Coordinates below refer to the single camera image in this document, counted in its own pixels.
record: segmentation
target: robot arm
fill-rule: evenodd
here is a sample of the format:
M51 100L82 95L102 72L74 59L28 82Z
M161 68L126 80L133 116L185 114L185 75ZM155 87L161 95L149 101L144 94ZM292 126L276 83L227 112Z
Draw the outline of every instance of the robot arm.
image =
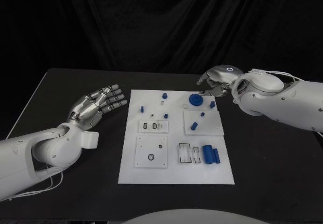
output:
M126 104L118 85L84 95L57 128L0 141L0 201L61 172L77 160L82 148L96 148L96 132L87 132L103 113ZM34 170L31 156L50 167Z
M230 89L233 103L245 113L323 132L323 83L298 80L286 84L269 73L286 75L256 69L243 73L233 66L214 66L197 81L198 85L206 80L211 87L200 95L220 97Z

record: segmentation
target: black table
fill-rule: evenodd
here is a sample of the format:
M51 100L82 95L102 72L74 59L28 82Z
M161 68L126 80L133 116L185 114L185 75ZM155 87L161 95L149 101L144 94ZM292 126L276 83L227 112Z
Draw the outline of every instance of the black table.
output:
M197 75L50 69L9 137L64 122L79 97L118 84L131 89L198 91ZM92 131L97 148L82 152L60 186L0 203L0 218L128 220L170 209L221 210L262 220L323 221L323 149L314 134L246 115L232 97L216 98L234 185L118 184L128 106ZM48 183L35 185L41 189Z

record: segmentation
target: blue block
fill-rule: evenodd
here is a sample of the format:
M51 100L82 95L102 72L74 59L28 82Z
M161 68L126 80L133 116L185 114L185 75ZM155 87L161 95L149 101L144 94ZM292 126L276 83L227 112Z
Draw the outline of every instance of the blue block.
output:
M190 95L188 102L193 106L198 106L203 103L203 97L194 93Z
M217 149L213 149L213 156L214 156L214 163L220 163L220 158L219 158L219 153L217 153Z
M206 164L214 163L214 155L213 155L213 149L210 145L203 146L203 158L204 158Z
M210 109L214 107L214 102L211 101L210 102Z
M197 123L193 122L193 125L191 125L190 129L194 131L195 127L197 127Z

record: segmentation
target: black curtain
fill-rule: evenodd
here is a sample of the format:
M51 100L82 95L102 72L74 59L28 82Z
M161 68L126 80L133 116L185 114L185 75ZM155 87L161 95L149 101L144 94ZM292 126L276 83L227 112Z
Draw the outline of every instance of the black curtain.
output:
M321 0L1 3L2 137L48 68L201 74L217 64L323 81Z

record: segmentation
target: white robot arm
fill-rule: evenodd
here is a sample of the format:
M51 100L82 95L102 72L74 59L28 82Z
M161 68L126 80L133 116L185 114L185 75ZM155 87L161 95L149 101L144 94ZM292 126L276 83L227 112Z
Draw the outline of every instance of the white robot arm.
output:
M298 79L283 83L272 74L288 73L252 69L243 73L229 65L214 66L201 75L211 89L200 95L224 96L232 90L233 103L252 116L269 119L304 130L323 132L323 83Z
M118 85L84 95L57 128L0 141L0 201L60 173L77 160L82 148L96 148L99 134L87 132L103 113L126 104ZM34 170L31 156L47 164Z

